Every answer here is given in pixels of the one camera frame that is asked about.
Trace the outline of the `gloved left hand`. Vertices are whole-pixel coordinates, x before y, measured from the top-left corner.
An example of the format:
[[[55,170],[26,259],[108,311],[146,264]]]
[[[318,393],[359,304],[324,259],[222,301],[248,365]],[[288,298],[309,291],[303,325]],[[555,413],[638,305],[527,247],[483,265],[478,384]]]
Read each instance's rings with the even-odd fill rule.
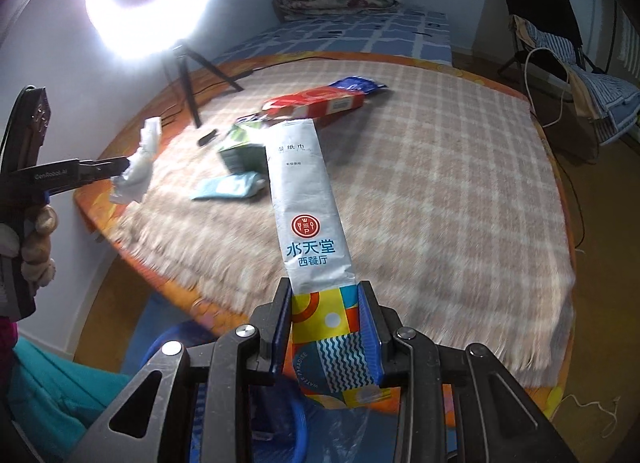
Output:
[[[13,259],[21,255],[23,278],[36,287],[47,287],[56,272],[51,257],[51,235],[58,228],[58,214],[47,204],[29,210],[28,218],[34,229],[24,240],[20,240],[9,225],[1,225],[1,256]]]

